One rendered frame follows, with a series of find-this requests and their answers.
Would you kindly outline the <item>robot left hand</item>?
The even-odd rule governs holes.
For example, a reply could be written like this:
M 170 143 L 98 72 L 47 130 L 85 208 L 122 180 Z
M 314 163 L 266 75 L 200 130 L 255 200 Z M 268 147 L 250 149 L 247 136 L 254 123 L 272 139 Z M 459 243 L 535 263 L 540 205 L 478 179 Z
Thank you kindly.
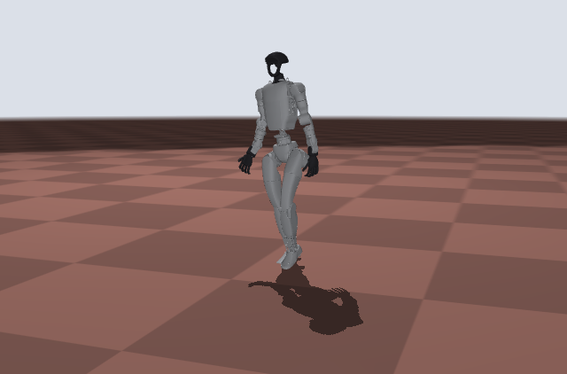
M 318 159 L 316 158 L 316 156 L 318 155 L 318 153 L 312 153 L 312 147 L 308 146 L 308 163 L 305 165 L 305 167 L 302 169 L 302 171 L 305 171 L 306 168 L 308 167 L 308 171 L 307 174 L 304 176 L 310 177 L 310 176 L 314 176 L 318 173 Z

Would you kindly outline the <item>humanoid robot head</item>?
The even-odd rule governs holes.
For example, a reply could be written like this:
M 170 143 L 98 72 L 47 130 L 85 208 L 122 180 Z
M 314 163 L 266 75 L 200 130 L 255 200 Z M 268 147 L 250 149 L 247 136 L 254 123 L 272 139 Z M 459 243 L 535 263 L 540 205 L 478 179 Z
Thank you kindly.
M 278 81 L 279 79 L 284 79 L 284 74 L 280 73 L 281 65 L 284 63 L 288 63 L 289 60 L 285 54 L 282 52 L 273 52 L 266 56 L 265 61 L 268 66 L 268 73 L 271 77 L 274 77 L 274 81 L 272 83 L 278 83 L 282 81 Z M 270 71 L 270 66 L 275 65 L 277 67 L 276 72 L 274 74 Z M 285 80 L 285 79 L 284 79 Z

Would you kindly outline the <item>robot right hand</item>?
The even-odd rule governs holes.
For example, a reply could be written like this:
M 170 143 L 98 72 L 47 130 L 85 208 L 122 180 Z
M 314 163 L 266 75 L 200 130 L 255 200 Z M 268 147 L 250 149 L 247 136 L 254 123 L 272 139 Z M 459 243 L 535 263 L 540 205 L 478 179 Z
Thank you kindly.
M 255 155 L 257 154 L 253 154 L 251 152 L 252 146 L 249 147 L 249 149 L 247 150 L 246 154 L 244 155 L 244 157 L 241 157 L 238 162 L 241 161 L 240 165 L 239 165 L 239 169 L 242 170 L 242 172 L 247 173 L 248 175 L 251 174 L 249 173 L 250 171 L 250 166 L 252 165 L 252 158 L 255 157 Z M 243 166 L 242 166 L 243 165 Z M 245 169 L 244 169 L 245 168 Z M 247 172 L 246 172 L 247 169 Z

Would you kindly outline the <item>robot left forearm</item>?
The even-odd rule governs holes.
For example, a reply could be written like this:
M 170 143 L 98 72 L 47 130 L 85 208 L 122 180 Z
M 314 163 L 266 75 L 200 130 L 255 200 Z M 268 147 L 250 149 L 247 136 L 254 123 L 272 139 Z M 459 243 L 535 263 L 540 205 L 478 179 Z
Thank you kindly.
M 311 146 L 312 153 L 318 153 L 317 138 L 315 136 L 314 124 L 310 114 L 308 114 L 308 117 L 311 125 L 305 126 L 305 128 L 303 128 L 307 139 L 307 150 L 308 150 L 308 146 Z

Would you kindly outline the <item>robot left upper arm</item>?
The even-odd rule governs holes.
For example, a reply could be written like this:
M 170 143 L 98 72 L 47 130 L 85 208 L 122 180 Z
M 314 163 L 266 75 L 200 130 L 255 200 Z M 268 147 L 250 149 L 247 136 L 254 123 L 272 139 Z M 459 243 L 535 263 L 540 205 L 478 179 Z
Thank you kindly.
M 310 124 L 308 117 L 306 88 L 304 84 L 301 82 L 291 82 L 287 84 L 287 87 L 291 95 L 295 97 L 295 102 L 300 113 L 300 116 L 298 116 L 300 125 L 304 126 Z

